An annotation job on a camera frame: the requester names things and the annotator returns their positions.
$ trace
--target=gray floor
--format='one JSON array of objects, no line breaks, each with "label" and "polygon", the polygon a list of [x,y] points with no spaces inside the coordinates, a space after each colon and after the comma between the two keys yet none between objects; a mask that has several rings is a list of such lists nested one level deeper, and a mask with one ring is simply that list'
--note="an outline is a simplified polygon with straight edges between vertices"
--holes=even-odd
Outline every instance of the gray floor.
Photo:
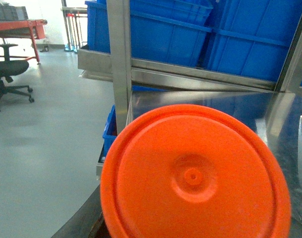
[{"label": "gray floor", "polygon": [[0,238],[49,238],[94,191],[112,83],[79,78],[77,55],[40,53],[0,101]]}]

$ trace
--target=white wall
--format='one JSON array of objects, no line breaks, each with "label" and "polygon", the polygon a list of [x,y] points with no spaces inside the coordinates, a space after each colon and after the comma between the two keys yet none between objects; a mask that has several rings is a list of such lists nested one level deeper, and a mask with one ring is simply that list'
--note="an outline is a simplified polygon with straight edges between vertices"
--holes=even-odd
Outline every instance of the white wall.
[{"label": "white wall", "polygon": [[48,24],[44,26],[48,44],[67,44],[66,30],[61,11],[60,0],[3,0],[13,6],[25,6],[29,19],[45,19]]}]

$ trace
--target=orange lid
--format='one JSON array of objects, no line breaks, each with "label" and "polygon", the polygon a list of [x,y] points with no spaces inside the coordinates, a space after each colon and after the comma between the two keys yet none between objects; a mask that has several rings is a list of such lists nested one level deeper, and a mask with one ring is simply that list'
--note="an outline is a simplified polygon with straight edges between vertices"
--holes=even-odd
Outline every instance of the orange lid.
[{"label": "orange lid", "polygon": [[174,105],[128,125],[108,152],[101,202],[114,238],[287,238],[282,171],[247,126]]}]

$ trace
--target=black office chair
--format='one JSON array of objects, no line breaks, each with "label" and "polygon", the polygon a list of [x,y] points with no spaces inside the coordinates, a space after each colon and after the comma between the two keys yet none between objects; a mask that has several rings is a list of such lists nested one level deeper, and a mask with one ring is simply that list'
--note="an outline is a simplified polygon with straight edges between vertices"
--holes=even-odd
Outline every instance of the black office chair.
[{"label": "black office chair", "polygon": [[[10,60],[10,54],[9,54],[9,48],[12,46],[18,46],[16,44],[4,44],[0,45],[0,47],[4,50],[4,61],[0,61],[0,99],[4,94],[7,93],[13,93],[13,94],[19,94],[23,96],[29,97],[29,101],[31,103],[34,102],[34,99],[31,96],[31,92],[33,92],[33,89],[30,88],[28,85],[24,86],[12,86],[12,87],[6,87],[4,85],[4,82],[1,78],[5,77],[6,81],[8,83],[13,82],[12,76],[16,76],[19,74],[24,73],[29,66],[29,63],[25,60]],[[27,88],[27,91],[29,93],[23,93],[21,91],[18,91],[17,89],[20,88]]]}]

